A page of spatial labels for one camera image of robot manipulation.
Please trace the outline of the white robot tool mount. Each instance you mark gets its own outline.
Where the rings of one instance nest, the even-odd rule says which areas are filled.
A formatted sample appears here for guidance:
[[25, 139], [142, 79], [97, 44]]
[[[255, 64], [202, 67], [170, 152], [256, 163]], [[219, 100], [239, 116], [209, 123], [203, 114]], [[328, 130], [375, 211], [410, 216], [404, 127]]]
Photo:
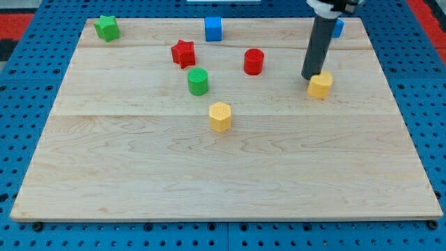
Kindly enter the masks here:
[[364, 0], [306, 0], [314, 12], [323, 18], [338, 18], [342, 14], [354, 14]]

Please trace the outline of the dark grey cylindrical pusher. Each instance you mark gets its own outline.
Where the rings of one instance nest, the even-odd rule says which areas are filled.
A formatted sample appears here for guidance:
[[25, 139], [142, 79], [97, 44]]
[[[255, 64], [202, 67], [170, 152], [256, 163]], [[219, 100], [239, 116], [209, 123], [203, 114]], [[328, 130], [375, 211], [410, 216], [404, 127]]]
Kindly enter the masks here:
[[310, 80], [321, 73], [336, 22], [337, 18], [315, 17], [301, 70], [304, 79]]

